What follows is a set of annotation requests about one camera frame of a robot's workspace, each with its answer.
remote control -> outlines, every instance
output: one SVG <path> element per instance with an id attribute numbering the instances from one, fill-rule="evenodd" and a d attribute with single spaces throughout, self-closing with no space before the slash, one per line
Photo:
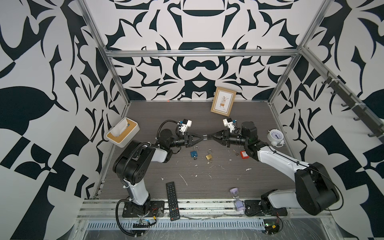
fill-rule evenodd
<path id="1" fill-rule="evenodd" d="M 171 221 L 180 219 L 179 214 L 179 205 L 177 204 L 175 182 L 168 182 L 167 187 L 167 197 L 168 197 L 168 207 L 169 207 L 169 217 Z"/>

tissue box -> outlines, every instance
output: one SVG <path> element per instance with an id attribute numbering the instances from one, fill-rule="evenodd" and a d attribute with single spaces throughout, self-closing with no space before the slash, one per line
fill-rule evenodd
<path id="1" fill-rule="evenodd" d="M 136 135 L 136 133 L 140 130 L 139 125 L 137 122 L 129 119 L 129 118 L 123 118 L 119 123 L 122 121 L 127 121 L 129 126 L 122 132 L 119 136 L 115 137 L 112 135 L 111 131 L 107 133 L 107 138 L 115 145 L 123 148 L 127 145 L 127 143 Z"/>

framed print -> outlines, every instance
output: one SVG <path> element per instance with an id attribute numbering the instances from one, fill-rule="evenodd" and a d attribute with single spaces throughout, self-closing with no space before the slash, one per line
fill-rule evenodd
<path id="1" fill-rule="evenodd" d="M 211 112 L 218 113 L 224 116 L 229 116 L 231 113 L 233 101 L 236 97 L 236 91 L 225 88 L 216 88 L 214 102 L 211 107 Z"/>

brass padlock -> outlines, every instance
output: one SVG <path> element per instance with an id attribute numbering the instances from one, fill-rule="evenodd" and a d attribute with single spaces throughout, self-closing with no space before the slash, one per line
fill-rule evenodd
<path id="1" fill-rule="evenodd" d="M 209 154 L 209 151 L 211 151 L 211 153 L 213 153 L 213 151 L 211 150 L 211 149 L 208 149 L 207 150 L 207 152 L 208 152 L 208 155 L 206 155 L 205 157 L 207 158 L 207 160 L 209 161 L 209 162 L 212 162 L 212 155 L 211 154 Z"/>

white alarm clock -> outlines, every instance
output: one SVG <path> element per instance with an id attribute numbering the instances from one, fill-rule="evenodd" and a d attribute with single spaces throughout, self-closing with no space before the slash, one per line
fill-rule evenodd
<path id="1" fill-rule="evenodd" d="M 284 135 L 280 130 L 272 129 L 268 131 L 268 140 L 274 147 L 282 147 L 284 145 Z"/>

